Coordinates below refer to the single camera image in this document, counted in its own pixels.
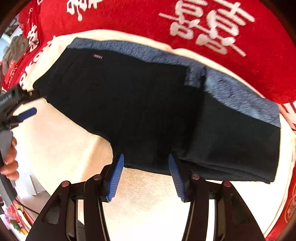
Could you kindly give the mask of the person's left hand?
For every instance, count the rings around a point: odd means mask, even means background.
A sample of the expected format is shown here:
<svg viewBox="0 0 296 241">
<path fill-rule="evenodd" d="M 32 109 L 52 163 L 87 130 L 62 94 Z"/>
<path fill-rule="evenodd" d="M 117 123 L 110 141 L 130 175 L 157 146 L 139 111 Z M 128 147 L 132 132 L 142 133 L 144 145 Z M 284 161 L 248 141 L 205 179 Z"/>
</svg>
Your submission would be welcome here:
<svg viewBox="0 0 296 241">
<path fill-rule="evenodd" d="M 6 176 L 11 181 L 16 181 L 19 178 L 18 172 L 18 162 L 16 161 L 17 151 L 16 151 L 17 140 L 15 137 L 11 139 L 11 147 L 7 152 L 4 159 L 4 166 L 1 167 L 1 174 Z"/>
</svg>

